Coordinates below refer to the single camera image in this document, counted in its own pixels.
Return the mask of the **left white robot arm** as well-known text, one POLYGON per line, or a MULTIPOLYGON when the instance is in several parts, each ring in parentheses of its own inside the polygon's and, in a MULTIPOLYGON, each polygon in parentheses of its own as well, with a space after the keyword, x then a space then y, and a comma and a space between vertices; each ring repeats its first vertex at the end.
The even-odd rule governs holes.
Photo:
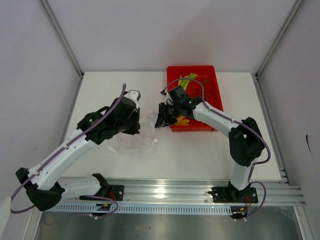
POLYGON ((45 160, 30 169, 22 167, 15 173, 38 210, 49 210, 64 199, 103 200, 110 197, 110 185, 100 173, 70 179, 61 176, 105 140, 120 133, 139 134, 140 97, 137 90, 126 91, 111 106, 88 113, 45 160))

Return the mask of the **red lobster toy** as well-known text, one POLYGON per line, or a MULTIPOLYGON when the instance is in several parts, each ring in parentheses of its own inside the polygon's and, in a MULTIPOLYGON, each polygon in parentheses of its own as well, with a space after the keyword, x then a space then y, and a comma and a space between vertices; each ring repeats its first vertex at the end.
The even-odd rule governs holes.
POLYGON ((196 79, 204 89, 204 94, 202 94, 202 87, 199 83, 192 81, 190 82, 190 86, 187 87, 188 93, 191 95, 191 97, 204 97, 205 101, 213 104, 214 103, 214 92, 212 87, 212 80, 211 79, 205 79, 200 78, 196 79))

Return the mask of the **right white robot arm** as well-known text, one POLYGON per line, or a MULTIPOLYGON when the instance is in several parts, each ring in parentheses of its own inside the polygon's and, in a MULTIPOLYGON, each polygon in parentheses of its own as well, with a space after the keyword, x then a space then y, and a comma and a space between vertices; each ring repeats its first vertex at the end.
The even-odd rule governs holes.
POLYGON ((182 86, 162 90, 164 101, 158 105, 155 128, 172 126, 178 117, 211 126, 228 138, 230 156, 234 161, 232 178, 228 182, 228 196, 234 202, 246 197, 254 165, 266 147, 257 122, 248 117, 235 118, 211 106, 203 98, 191 98, 182 86))

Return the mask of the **clear zip top bag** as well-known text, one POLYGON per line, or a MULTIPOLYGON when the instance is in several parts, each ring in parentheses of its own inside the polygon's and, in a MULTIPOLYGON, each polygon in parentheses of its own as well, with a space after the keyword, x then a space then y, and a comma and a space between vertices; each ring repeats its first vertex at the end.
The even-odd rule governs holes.
POLYGON ((139 117, 140 130, 138 134, 129 135, 120 133, 105 141, 108 151, 117 154, 129 153, 149 149, 159 143, 158 132, 155 123, 158 113, 151 110, 144 110, 139 117))

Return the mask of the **green white celery toy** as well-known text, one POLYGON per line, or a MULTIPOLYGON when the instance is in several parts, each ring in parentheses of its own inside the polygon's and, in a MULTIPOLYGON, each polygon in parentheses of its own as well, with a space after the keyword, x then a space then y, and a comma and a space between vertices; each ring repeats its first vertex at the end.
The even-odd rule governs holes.
POLYGON ((195 80, 198 77, 196 73, 190 73, 189 75, 186 75, 184 77, 180 76, 178 80, 178 85, 182 86, 182 88, 186 91, 189 83, 192 80, 195 80))

